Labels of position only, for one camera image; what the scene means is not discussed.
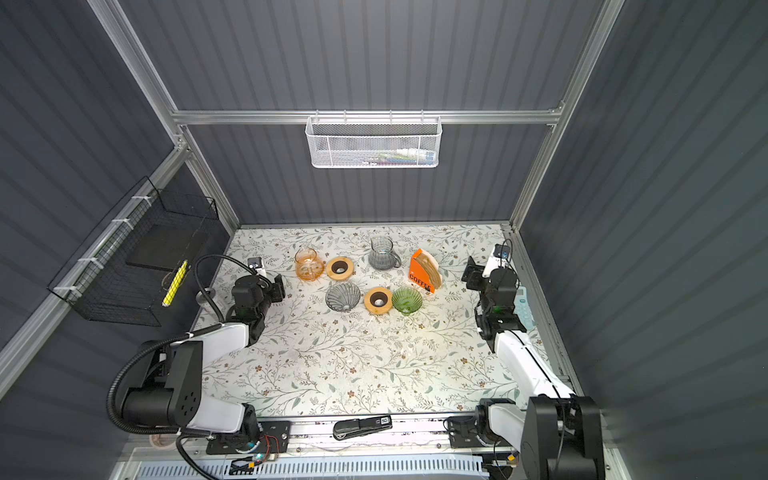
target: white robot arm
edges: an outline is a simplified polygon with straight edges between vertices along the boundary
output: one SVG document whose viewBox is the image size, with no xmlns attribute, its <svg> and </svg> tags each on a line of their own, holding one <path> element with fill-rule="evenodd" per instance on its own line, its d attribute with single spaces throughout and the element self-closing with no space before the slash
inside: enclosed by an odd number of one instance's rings
<svg viewBox="0 0 768 480">
<path fill-rule="evenodd" d="M 518 451 L 522 468 L 515 469 L 515 479 L 603 480 L 600 409 L 591 398 L 576 396 L 533 347 L 515 314 L 519 283 L 511 254 L 511 245 L 496 245 L 487 265 L 469 257 L 462 275 L 468 290 L 480 292 L 478 333 L 517 381 L 522 400 L 518 405 L 481 399 L 474 417 L 477 440 L 496 445 L 504 439 Z"/>
<path fill-rule="evenodd" d="M 245 323 L 221 323 L 219 329 L 193 338 L 194 341 L 203 343 L 202 367 L 205 368 L 215 359 L 247 347 L 249 329 Z M 182 340 L 170 346 L 176 348 L 188 341 L 190 340 Z M 240 403 L 225 402 L 201 393 L 197 411 L 186 427 L 218 433 L 235 433 L 243 424 L 245 411 L 245 406 Z"/>
<path fill-rule="evenodd" d="M 498 333 L 495 345 L 496 355 L 517 381 L 519 398 L 526 403 L 535 396 L 569 399 L 574 394 L 539 356 L 527 333 L 515 330 Z M 495 403 L 488 407 L 487 415 L 489 428 L 520 451 L 525 413 L 516 404 Z"/>
</svg>

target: yellow marker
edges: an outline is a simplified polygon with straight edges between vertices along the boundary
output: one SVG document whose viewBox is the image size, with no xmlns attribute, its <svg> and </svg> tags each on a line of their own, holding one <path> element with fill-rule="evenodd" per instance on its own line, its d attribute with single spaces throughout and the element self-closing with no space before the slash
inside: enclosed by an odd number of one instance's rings
<svg viewBox="0 0 768 480">
<path fill-rule="evenodd" d="M 176 275 L 174 276 L 174 281 L 171 282 L 170 287 L 168 288 L 168 293 L 165 294 L 165 298 L 163 298 L 163 306 L 170 306 L 170 303 L 174 301 L 174 296 L 176 295 L 177 290 L 179 290 L 179 286 L 181 285 L 181 280 L 184 280 L 184 274 L 187 273 L 187 261 L 185 260 L 184 263 L 181 264 L 179 267 L 179 270 L 176 272 Z"/>
</svg>

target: gray corrugated wall panel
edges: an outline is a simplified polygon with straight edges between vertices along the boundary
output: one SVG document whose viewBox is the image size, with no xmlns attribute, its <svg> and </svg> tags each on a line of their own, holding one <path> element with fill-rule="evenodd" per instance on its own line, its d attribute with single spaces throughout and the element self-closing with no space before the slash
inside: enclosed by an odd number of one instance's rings
<svg viewBox="0 0 768 480">
<path fill-rule="evenodd" d="M 768 454 L 765 2 L 628 2 L 522 236 L 635 478 Z"/>
<path fill-rule="evenodd" d="M 122 2 L 179 108 L 530 109 L 599 0 Z"/>
<path fill-rule="evenodd" d="M 201 194 L 187 168 L 167 189 Z M 228 240 L 217 224 L 204 253 L 222 253 Z M 201 264 L 203 283 L 211 281 L 216 266 Z M 3 478 L 107 478 L 127 438 L 107 418 L 104 398 L 111 380 L 142 342 L 191 327 L 195 290 L 191 279 L 184 282 L 174 301 L 175 321 L 160 328 L 89 322 L 69 313 L 0 402 Z M 45 462 L 39 461 L 41 450 Z"/>
<path fill-rule="evenodd" d="M 0 2 L 0 345 L 172 148 L 86 2 Z"/>
<path fill-rule="evenodd" d="M 243 223 L 507 220 L 548 127 L 446 125 L 436 168 L 312 166 L 298 125 L 191 130 Z"/>
</svg>

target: table surface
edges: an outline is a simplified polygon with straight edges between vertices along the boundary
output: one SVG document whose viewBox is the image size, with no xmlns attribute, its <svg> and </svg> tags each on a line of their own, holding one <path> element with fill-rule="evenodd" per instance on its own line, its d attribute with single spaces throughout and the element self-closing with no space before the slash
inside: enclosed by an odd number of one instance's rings
<svg viewBox="0 0 768 480">
<path fill-rule="evenodd" d="M 379 235 L 392 239 L 403 266 L 381 272 L 367 264 L 369 239 Z M 205 393 L 251 403 L 262 417 L 454 412 L 471 410 L 485 397 L 520 402 L 510 372 L 475 329 L 478 294 L 461 282 L 467 258 L 483 264 L 502 241 L 497 224 L 238 230 L 227 254 L 242 261 L 262 257 L 268 274 L 283 275 L 286 299 L 271 306 L 256 344 L 204 367 Z M 327 275 L 313 282 L 296 277 L 293 255 L 301 246 L 325 261 L 352 259 L 355 273 L 347 281 L 363 296 L 375 286 L 414 286 L 407 278 L 409 258 L 422 248 L 437 259 L 443 287 L 429 295 L 420 290 L 424 305 L 410 316 L 395 309 L 372 315 L 362 299 L 351 312 L 334 312 L 325 304 L 334 284 Z M 232 304 L 234 280 L 244 274 L 233 263 L 222 264 L 214 279 L 222 311 Z M 214 318 L 205 306 L 196 328 Z M 529 335 L 546 359 L 536 329 Z"/>
</svg>

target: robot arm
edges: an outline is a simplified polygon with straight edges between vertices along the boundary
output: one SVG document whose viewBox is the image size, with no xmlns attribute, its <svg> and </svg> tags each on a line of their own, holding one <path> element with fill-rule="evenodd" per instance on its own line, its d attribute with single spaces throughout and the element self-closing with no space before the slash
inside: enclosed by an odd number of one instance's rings
<svg viewBox="0 0 768 480">
<path fill-rule="evenodd" d="M 468 290 L 480 292 L 480 337 L 511 372 L 527 404 L 482 399 L 475 410 L 478 438 L 486 445 L 504 439 L 519 452 L 522 468 L 514 478 L 604 480 L 600 409 L 591 398 L 576 396 L 533 347 L 515 314 L 518 276 L 510 257 L 511 247 L 496 245 L 487 265 L 470 257 L 462 276 Z"/>
<path fill-rule="evenodd" d="M 243 266 L 249 275 L 232 289 L 235 305 L 221 315 L 213 300 L 204 297 L 224 321 L 174 339 L 147 342 L 115 378 L 108 397 L 110 418 L 134 433 L 183 431 L 226 444 L 233 451 L 248 450 L 260 437 L 252 406 L 230 403 L 202 393 L 203 368 L 223 355 L 253 345 L 264 330 L 270 305 L 285 297 L 282 277 L 267 279 L 261 259 Z"/>
<path fill-rule="evenodd" d="M 546 396 L 569 399 L 574 394 L 538 355 L 527 333 L 511 330 L 496 335 L 496 355 L 518 382 L 520 397 Z M 488 427 L 516 450 L 521 451 L 525 413 L 514 403 L 487 406 Z"/>
</svg>

